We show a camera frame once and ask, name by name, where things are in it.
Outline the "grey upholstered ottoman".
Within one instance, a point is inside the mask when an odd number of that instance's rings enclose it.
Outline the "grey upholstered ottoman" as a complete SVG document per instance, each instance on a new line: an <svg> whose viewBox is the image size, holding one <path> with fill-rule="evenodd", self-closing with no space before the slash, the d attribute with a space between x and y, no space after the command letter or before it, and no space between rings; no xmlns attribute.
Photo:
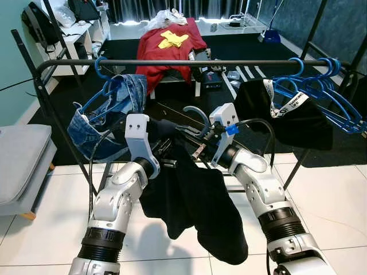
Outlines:
<svg viewBox="0 0 367 275"><path fill-rule="evenodd" d="M56 152L52 126L0 127L0 217L20 215L35 220L45 177L55 169Z"/></svg>

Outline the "black backpack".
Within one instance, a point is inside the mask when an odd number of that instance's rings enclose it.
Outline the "black backpack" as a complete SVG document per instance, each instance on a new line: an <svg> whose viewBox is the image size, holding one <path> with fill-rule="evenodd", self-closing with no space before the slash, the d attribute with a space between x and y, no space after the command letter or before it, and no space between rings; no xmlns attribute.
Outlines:
<svg viewBox="0 0 367 275"><path fill-rule="evenodd" d="M57 27L52 24L42 8L34 2L30 2L21 14L21 21L29 29L33 39L47 48L55 45L61 38L57 34Z"/></svg>

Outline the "black metal clothes rack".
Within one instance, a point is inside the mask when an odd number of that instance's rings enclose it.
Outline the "black metal clothes rack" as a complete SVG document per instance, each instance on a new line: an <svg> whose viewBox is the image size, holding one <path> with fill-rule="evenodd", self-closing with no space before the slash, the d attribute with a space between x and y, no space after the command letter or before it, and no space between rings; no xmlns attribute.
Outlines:
<svg viewBox="0 0 367 275"><path fill-rule="evenodd" d="M36 92L37 100L40 103L40 107L44 110L47 117L52 120L53 125L57 126L58 129L63 131L62 123L60 121L60 117L57 114L57 110L52 102L50 102L49 92L46 89L46 82L50 77L52 77L53 71L57 68L57 66L71 66L72 69L75 69L76 65L90 65L93 68L93 63L95 60L79 60L78 58L53 58L52 60L48 60L46 62L42 62L39 66L36 66L30 57L29 51L24 44L24 41L18 31L18 29L10 30L11 36L15 40L17 44L17 48L21 53L24 62L29 69L32 75L32 81L34 83L34 89ZM317 60L304 60L305 66L327 66L327 63ZM140 65L140 66L157 66L157 65L172 65L172 66L293 66L299 65L296 61L290 60L210 60L210 61L181 61L181 60L103 60L100 62L100 65ZM48 75L42 75L44 71L52 66L52 70L48 71ZM341 68L339 73L343 73L345 76L356 76L358 71L356 71L356 66L352 65L348 62L341 64ZM66 145L72 150L72 154L77 162L77 165L80 167L82 174L85 176L87 183L89 185L89 190L93 191L92 193L96 194L96 189L94 187L94 183L92 181L91 172L87 171L87 167L84 165L84 161L81 160L80 154L75 150L73 144L71 143L70 136L62 132L62 137Z"/></svg>

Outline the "crumpled white plastic bag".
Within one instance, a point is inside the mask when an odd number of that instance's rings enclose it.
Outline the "crumpled white plastic bag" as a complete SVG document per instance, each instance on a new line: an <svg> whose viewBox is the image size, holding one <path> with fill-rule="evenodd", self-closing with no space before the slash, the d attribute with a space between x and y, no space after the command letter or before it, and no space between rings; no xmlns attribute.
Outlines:
<svg viewBox="0 0 367 275"><path fill-rule="evenodd" d="M158 11L154 18L149 20L147 26L144 27L145 31L153 29L167 28L171 24L186 25L187 20L184 15L176 9L167 9Z"/></svg>

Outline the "white shelf unit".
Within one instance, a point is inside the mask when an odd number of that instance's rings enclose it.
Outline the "white shelf unit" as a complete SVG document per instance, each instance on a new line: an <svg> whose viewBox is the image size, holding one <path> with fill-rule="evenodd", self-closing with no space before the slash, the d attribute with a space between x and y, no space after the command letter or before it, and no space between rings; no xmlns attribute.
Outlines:
<svg viewBox="0 0 367 275"><path fill-rule="evenodd" d="M107 20L94 20L90 23L74 23L70 28L61 28L63 42L71 58L88 58L94 60L100 55L102 45L110 38L110 24ZM50 58L66 58L62 53L62 44L58 42L53 45L36 44L37 50L45 61Z"/></svg>

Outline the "white soft bundle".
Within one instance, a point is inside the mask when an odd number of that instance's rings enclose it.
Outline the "white soft bundle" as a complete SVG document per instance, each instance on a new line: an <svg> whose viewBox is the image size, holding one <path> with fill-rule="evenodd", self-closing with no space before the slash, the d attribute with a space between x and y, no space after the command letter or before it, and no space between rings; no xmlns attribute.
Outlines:
<svg viewBox="0 0 367 275"><path fill-rule="evenodd" d="M68 7L67 0L48 0L52 6L52 12L58 22L64 28L71 28L77 21L74 12Z"/></svg>

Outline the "dark curtain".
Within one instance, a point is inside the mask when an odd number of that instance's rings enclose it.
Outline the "dark curtain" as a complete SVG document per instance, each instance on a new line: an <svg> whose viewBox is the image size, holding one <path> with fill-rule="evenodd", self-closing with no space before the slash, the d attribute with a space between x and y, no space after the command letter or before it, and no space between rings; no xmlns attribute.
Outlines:
<svg viewBox="0 0 367 275"><path fill-rule="evenodd" d="M161 10L176 9L189 18L225 19L253 10L261 0L102 0L112 23L146 21Z"/></svg>

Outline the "blue denim shorts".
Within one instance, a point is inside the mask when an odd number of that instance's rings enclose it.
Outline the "blue denim shorts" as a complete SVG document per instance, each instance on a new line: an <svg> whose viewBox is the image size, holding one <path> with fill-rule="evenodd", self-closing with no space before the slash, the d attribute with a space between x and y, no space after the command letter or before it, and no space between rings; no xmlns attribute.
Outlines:
<svg viewBox="0 0 367 275"><path fill-rule="evenodd" d="M116 75L86 103L74 102L67 128L86 160L112 162L127 152L125 122L129 113L143 113L147 97L144 75Z"/></svg>

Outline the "plain black garment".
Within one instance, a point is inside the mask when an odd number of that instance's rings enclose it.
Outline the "plain black garment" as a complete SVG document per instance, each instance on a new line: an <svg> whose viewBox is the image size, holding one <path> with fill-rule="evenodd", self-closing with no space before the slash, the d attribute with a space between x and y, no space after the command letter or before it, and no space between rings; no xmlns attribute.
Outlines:
<svg viewBox="0 0 367 275"><path fill-rule="evenodd" d="M160 218L175 240L188 228L197 230L198 243L216 259L239 265L248 257L241 215L230 198L224 177L215 168L201 168L186 151L184 137L168 120L150 121L152 142L170 140L163 158L175 167L161 167L139 198L149 218Z"/></svg>

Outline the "black electronic box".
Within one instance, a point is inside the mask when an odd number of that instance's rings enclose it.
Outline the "black electronic box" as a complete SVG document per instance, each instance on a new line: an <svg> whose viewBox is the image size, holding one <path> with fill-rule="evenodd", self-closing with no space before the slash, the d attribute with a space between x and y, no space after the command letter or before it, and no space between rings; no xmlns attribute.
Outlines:
<svg viewBox="0 0 367 275"><path fill-rule="evenodd" d="M200 69L202 74L202 88L217 89L223 84L223 68L221 66L203 66Z"/></svg>

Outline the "red cloth with yellow print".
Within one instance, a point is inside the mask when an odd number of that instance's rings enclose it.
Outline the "red cloth with yellow print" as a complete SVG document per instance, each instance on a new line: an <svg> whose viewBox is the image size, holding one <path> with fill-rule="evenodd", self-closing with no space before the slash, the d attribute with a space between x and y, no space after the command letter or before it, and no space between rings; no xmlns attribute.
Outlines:
<svg viewBox="0 0 367 275"><path fill-rule="evenodd" d="M207 44L202 39L194 18L187 18L186 25L176 23L162 29L153 29L140 37L137 60L181 60L189 61L192 50L204 50ZM183 80L191 84L190 66L137 66L135 73L147 78L147 95L152 94L168 70L179 71Z"/></svg>

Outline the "black fabric bag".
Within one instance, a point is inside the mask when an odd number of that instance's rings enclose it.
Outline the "black fabric bag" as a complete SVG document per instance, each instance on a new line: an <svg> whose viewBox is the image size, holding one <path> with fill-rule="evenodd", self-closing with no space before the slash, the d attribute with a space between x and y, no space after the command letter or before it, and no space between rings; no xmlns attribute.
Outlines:
<svg viewBox="0 0 367 275"><path fill-rule="evenodd" d="M97 10L97 0L67 0L78 21L100 20L100 11Z"/></svg>

